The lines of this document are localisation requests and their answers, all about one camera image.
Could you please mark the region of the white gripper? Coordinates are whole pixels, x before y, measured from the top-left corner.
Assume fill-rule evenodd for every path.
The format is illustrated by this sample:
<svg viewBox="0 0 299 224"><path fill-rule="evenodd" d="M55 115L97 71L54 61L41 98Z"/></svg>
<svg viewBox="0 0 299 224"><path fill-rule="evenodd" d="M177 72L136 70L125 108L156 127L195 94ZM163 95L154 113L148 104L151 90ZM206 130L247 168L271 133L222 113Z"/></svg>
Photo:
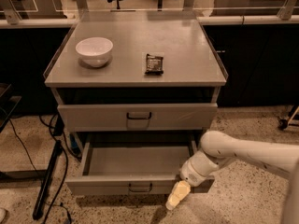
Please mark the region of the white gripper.
<svg viewBox="0 0 299 224"><path fill-rule="evenodd" d="M216 158L208 156L199 150L188 158L180 169L179 181L172 188L165 207L174 210L178 204L191 192L191 187L198 187L206 178L219 168Z"/></svg>

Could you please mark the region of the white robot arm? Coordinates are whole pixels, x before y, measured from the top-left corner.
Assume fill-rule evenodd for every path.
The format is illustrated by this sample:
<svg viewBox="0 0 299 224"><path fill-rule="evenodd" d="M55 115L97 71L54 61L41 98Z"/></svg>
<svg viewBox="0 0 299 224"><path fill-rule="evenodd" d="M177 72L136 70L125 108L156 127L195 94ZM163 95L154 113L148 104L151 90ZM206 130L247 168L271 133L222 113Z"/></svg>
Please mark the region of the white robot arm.
<svg viewBox="0 0 299 224"><path fill-rule="evenodd" d="M207 131L200 138L200 148L180 169L181 180L175 184L166 208L173 210L207 177L235 159L250 163L289 180L281 224L299 224L299 146L233 138L218 131Z"/></svg>

